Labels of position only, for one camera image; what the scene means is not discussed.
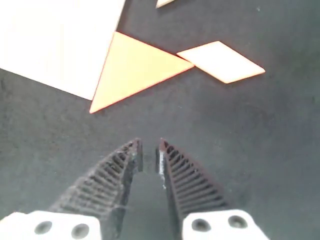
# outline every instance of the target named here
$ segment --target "dark gray table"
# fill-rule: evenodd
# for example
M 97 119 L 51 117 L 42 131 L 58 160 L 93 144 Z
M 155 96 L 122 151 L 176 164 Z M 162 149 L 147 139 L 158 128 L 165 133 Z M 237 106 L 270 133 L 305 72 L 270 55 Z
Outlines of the dark gray table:
M 193 68 L 90 115 L 90 101 L 0 70 L 0 218 L 46 209 L 102 156 L 141 137 L 146 173 L 133 182 L 122 239 L 170 239 L 152 173 L 165 137 L 271 239 L 320 239 L 320 2 L 155 4 L 127 0 L 118 30 L 170 53 L 219 40 L 266 73 L 224 85 Z

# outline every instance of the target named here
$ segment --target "white paper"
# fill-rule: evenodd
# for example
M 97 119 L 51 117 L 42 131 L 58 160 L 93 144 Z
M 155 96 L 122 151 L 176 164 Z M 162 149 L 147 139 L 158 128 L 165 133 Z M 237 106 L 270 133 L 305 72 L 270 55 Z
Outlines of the white paper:
M 0 68 L 92 100 L 125 0 L 0 0 Z

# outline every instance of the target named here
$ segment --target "screw hole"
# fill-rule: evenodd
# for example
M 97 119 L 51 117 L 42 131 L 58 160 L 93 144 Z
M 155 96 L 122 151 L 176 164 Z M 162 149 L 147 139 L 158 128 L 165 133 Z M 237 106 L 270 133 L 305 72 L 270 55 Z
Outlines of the screw hole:
M 192 222 L 192 229 L 198 232 L 208 232 L 211 227 L 206 220 L 199 218 Z
M 74 239 L 83 239 L 88 235 L 88 233 L 89 226 L 87 224 L 81 223 L 72 229 L 71 236 Z
M 47 232 L 50 231 L 51 227 L 52 227 L 51 221 L 43 221 L 35 227 L 34 232 L 35 234 L 38 234 L 38 235 L 46 234 Z
M 244 220 L 240 216 L 236 216 L 236 215 L 231 216 L 231 217 L 229 217 L 228 222 L 229 222 L 229 225 L 233 228 L 245 229 L 248 227 L 246 220 Z

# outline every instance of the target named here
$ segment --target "paper shape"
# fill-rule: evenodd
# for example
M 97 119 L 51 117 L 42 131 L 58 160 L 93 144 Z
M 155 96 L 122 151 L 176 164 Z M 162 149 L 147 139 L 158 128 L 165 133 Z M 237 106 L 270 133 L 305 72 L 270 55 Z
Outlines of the paper shape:
M 164 6 L 164 5 L 167 5 L 167 4 L 169 4 L 169 3 L 171 3 L 171 2 L 173 2 L 174 0 L 158 0 L 157 2 L 156 2 L 156 8 L 160 8 L 160 7 L 162 7 L 162 6 Z
M 158 84 L 194 65 L 180 57 L 115 32 L 90 113 Z
M 196 67 L 229 84 L 265 73 L 265 70 L 220 41 L 177 53 Z
M 92 100 L 125 0 L 0 0 L 0 68 Z

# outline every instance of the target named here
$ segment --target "orange triangle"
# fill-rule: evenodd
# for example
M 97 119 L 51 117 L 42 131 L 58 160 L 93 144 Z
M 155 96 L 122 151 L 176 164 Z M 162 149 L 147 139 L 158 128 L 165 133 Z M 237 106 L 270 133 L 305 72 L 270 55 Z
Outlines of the orange triangle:
M 90 113 L 182 73 L 194 65 L 180 57 L 115 32 Z

